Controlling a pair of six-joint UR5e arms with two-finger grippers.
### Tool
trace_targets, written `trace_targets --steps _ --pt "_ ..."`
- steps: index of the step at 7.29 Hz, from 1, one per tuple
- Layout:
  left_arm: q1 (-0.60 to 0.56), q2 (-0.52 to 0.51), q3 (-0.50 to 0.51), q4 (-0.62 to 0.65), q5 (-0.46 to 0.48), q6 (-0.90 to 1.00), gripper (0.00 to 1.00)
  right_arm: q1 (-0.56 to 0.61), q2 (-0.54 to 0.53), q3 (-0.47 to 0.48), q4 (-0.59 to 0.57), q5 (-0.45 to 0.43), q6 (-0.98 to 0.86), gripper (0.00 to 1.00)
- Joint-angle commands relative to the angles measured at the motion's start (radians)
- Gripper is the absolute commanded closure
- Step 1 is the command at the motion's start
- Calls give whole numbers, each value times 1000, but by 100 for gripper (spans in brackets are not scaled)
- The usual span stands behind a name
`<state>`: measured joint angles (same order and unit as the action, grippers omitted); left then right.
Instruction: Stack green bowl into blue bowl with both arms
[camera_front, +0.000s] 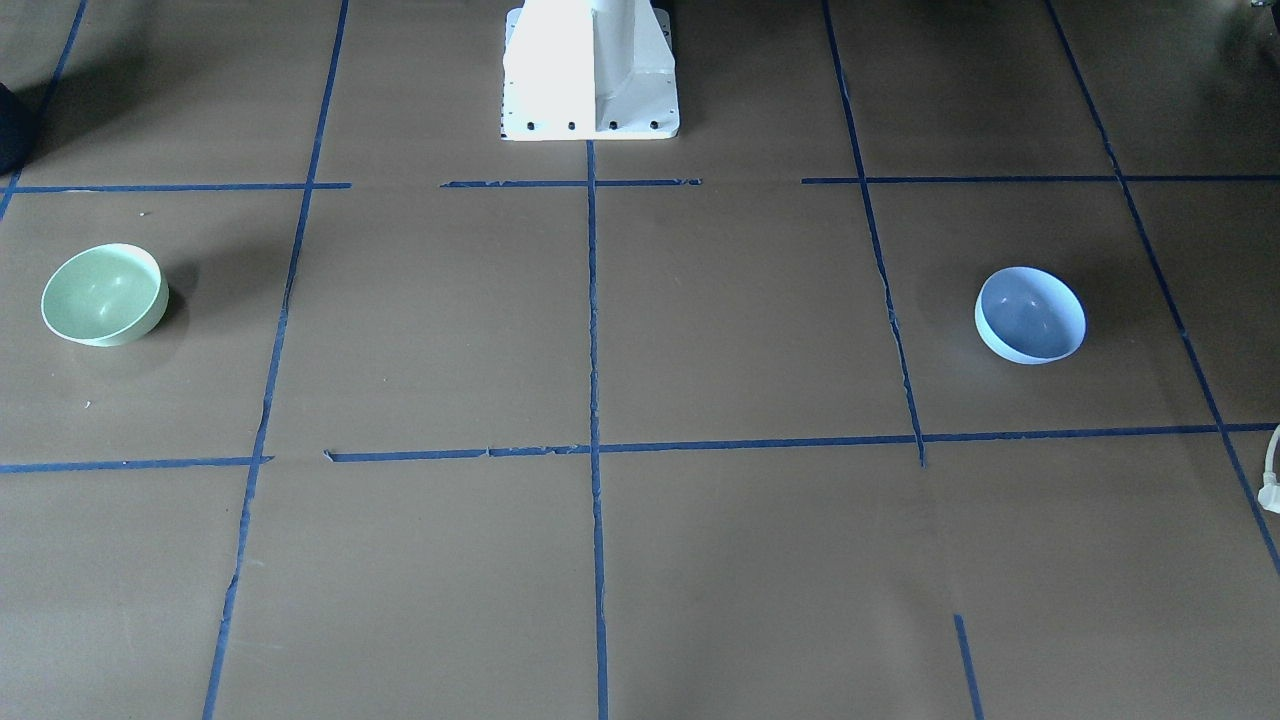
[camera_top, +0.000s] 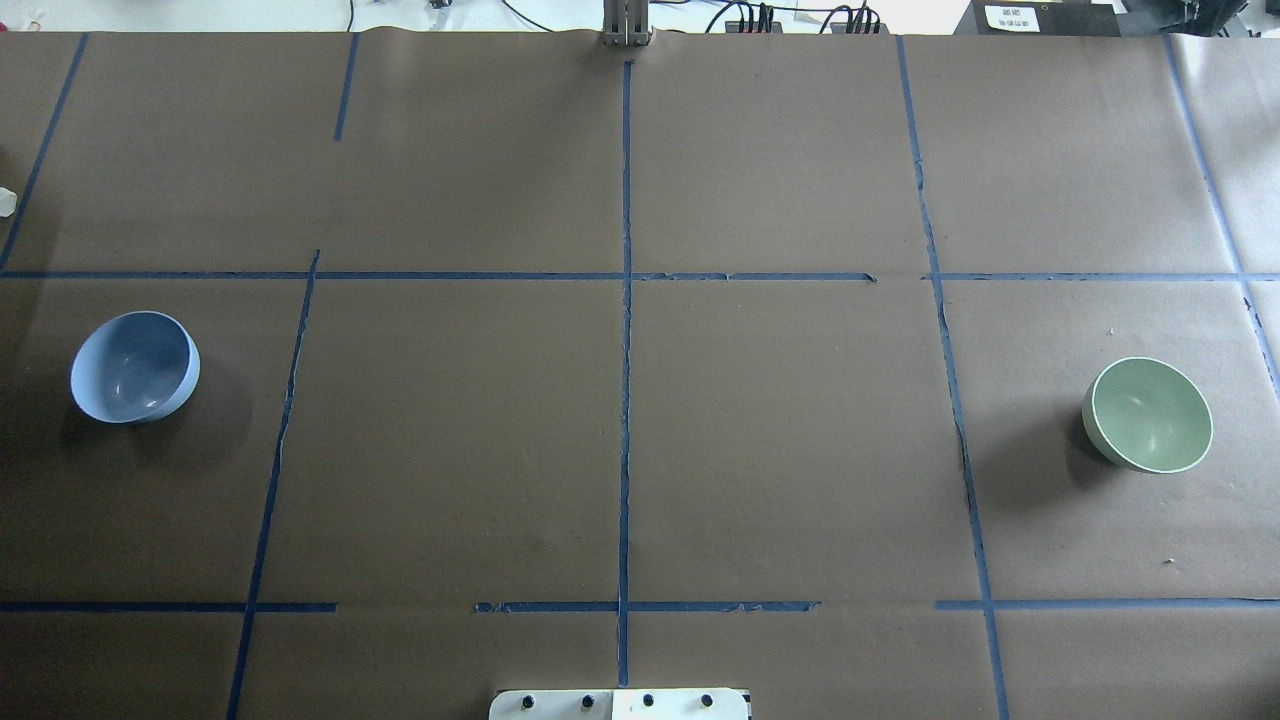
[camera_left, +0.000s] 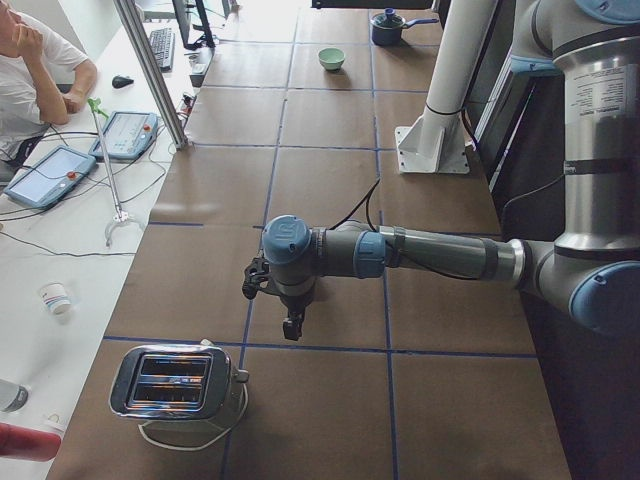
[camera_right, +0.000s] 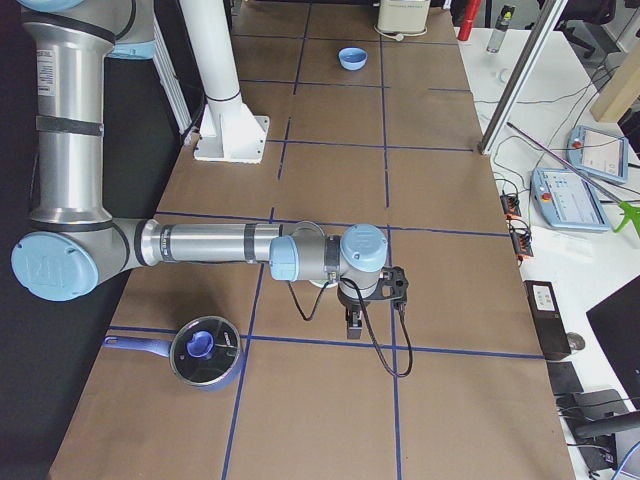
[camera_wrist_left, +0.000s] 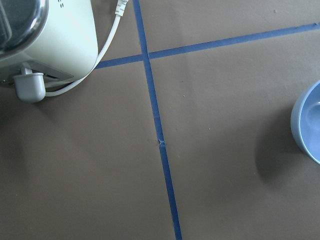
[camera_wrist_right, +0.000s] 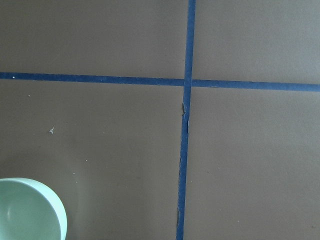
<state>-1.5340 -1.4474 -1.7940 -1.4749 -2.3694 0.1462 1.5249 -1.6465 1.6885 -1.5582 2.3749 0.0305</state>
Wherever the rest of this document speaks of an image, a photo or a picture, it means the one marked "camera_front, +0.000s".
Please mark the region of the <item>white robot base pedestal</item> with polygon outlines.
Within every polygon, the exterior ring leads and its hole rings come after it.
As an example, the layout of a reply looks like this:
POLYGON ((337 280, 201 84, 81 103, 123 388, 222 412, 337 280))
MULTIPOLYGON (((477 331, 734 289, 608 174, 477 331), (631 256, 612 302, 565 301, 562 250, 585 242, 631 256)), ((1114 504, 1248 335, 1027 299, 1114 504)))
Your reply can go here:
POLYGON ((526 1, 506 14, 500 137, 658 141, 681 128, 671 17, 650 1, 526 1))

